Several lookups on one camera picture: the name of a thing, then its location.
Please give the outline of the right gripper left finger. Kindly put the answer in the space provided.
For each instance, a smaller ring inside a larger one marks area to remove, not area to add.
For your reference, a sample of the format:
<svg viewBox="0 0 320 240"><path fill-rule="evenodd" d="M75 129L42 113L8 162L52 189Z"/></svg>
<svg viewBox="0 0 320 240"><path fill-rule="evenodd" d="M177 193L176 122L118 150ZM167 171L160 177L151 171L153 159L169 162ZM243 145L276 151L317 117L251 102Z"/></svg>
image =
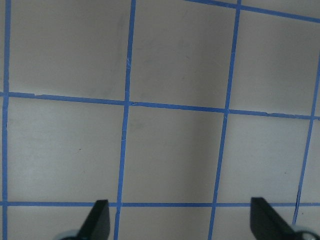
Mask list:
<svg viewBox="0 0 320 240"><path fill-rule="evenodd" d="M76 240L108 240L111 231L109 201L97 200L80 230Z"/></svg>

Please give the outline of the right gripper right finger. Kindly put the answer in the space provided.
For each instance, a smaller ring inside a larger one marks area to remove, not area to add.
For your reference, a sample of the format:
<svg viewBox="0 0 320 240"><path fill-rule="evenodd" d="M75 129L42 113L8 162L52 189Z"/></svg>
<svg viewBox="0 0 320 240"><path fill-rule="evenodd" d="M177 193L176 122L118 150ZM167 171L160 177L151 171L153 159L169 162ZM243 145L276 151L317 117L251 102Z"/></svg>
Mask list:
<svg viewBox="0 0 320 240"><path fill-rule="evenodd" d="M300 235L263 197L250 201L250 230L256 240L299 240Z"/></svg>

